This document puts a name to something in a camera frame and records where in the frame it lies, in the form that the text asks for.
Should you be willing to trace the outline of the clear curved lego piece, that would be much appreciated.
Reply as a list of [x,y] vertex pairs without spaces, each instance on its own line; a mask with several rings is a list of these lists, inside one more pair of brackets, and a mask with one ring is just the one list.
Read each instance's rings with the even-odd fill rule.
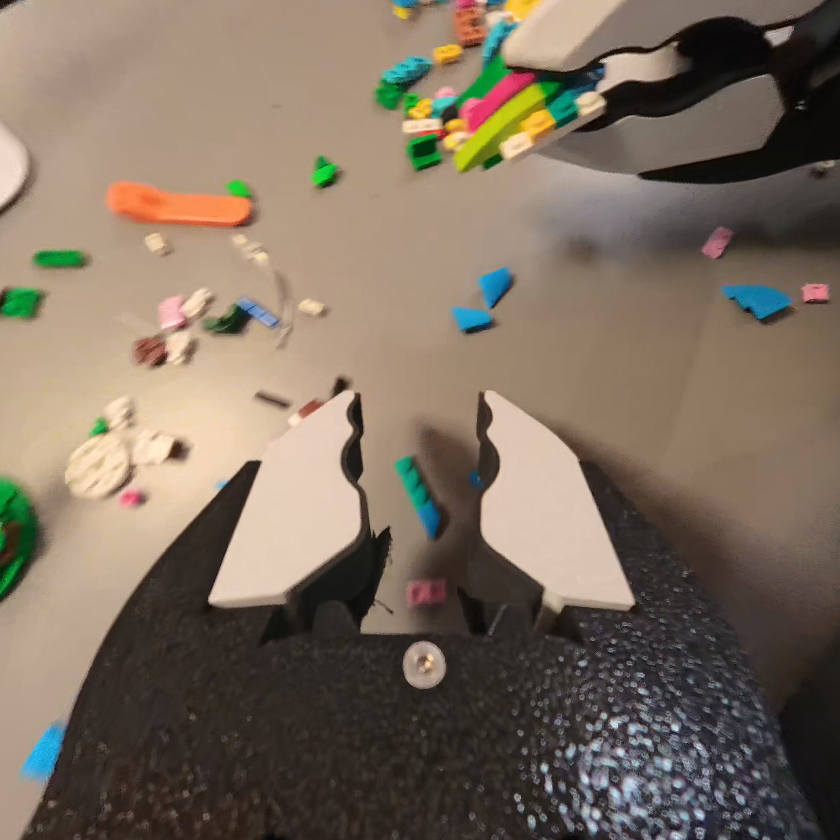
[[272,264],[268,265],[268,275],[276,289],[279,327],[276,337],[276,348],[282,350],[287,346],[295,327],[296,301],[288,278]]

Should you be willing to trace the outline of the green round lego base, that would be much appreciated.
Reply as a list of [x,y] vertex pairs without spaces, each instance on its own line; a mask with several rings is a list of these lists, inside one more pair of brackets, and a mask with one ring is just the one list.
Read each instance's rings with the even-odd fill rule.
[[1,478],[1,599],[7,598],[33,559],[39,540],[35,507],[24,489]]

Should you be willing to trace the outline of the pile of colourful lego bricks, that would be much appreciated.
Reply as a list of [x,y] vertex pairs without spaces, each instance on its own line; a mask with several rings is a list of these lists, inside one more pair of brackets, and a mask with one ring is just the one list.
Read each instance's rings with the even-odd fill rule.
[[[506,82],[511,70],[501,48],[513,30],[539,2],[393,2],[392,10],[410,20],[421,8],[448,8],[449,40],[433,47],[428,56],[408,56],[387,67],[373,92],[382,109],[399,112],[406,157],[415,172],[425,172],[443,162],[444,154],[457,152],[478,130],[482,121],[510,97],[530,84]],[[473,57],[479,73],[465,90],[443,85],[423,94],[418,86],[435,70],[448,70]]]

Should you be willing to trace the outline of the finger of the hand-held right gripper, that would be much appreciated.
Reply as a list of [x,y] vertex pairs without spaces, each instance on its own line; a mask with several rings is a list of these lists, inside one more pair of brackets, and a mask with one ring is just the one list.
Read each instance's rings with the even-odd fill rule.
[[582,75],[604,66],[600,89],[626,81],[665,89],[772,72],[774,48],[818,1],[541,2],[502,49],[515,70]]
[[789,111],[768,74],[661,98],[665,80],[606,89],[599,118],[562,131],[542,158],[596,172],[642,175],[761,150]]

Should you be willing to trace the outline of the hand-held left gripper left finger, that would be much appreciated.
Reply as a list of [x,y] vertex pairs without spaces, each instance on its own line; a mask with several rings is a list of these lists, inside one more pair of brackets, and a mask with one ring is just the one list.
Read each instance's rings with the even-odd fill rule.
[[360,394],[341,392],[269,444],[210,606],[284,606],[340,562],[364,557],[370,518],[360,486],[363,431]]

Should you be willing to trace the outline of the multicolour lego plate assembly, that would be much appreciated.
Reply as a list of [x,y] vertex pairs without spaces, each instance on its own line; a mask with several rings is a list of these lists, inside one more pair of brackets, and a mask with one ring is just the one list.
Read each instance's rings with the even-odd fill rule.
[[456,171],[489,169],[600,118],[606,111],[597,90],[602,75],[601,66],[570,77],[512,70],[497,56],[456,102],[464,124],[454,152]]

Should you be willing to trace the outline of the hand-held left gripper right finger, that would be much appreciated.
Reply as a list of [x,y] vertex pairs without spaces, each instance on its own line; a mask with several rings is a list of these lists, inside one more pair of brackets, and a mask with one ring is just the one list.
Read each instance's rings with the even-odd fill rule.
[[549,630],[565,608],[626,613],[635,596],[581,462],[495,391],[478,398],[477,601]]

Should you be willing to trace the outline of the white round lego flower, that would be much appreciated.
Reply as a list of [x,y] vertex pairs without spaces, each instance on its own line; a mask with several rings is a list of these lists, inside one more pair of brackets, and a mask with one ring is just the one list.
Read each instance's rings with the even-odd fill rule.
[[119,433],[90,437],[70,456],[65,484],[78,499],[98,501],[125,487],[133,475],[129,446]]

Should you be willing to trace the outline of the cluster of small lego pieces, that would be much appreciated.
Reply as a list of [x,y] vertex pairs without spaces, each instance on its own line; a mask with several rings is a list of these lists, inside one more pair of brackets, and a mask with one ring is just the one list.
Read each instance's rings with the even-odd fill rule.
[[189,364],[198,345],[193,334],[195,327],[211,337],[232,337],[255,322],[276,332],[280,342],[291,330],[291,320],[282,318],[252,297],[240,297],[221,314],[212,316],[208,312],[214,300],[214,294],[206,287],[197,289],[189,297],[165,298],[158,306],[157,331],[133,341],[131,361],[146,369]]

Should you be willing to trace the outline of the blue curved lego piece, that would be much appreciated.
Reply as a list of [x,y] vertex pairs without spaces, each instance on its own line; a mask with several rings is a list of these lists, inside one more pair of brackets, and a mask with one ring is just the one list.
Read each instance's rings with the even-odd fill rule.
[[730,285],[721,287],[723,296],[738,304],[741,310],[767,322],[782,317],[792,308],[792,299],[772,287],[762,285]]

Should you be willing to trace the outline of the green lego plate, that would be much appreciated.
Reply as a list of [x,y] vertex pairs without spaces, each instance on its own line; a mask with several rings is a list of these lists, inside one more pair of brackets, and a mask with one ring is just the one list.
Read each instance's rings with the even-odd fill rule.
[[430,540],[435,541],[440,533],[443,515],[415,458],[412,456],[399,458],[394,468],[424,532]]

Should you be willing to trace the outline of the white and green lego bits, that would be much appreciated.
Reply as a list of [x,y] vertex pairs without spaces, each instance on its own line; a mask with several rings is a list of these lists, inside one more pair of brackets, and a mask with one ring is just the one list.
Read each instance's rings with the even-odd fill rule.
[[126,433],[133,430],[134,426],[135,405],[130,396],[124,395],[104,407],[102,414],[93,421],[88,437]]

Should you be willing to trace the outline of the orange brick separator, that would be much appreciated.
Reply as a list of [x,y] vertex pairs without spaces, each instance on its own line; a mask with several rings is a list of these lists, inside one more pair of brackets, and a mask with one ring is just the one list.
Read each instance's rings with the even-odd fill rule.
[[235,228],[253,215],[245,197],[166,192],[136,182],[111,184],[104,200],[114,214],[139,224]]

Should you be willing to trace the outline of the white lego piece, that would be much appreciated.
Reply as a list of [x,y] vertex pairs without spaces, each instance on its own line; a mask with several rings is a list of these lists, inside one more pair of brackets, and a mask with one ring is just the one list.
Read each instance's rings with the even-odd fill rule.
[[184,456],[183,442],[175,436],[149,428],[141,429],[133,438],[131,463],[134,467],[160,466],[170,459]]

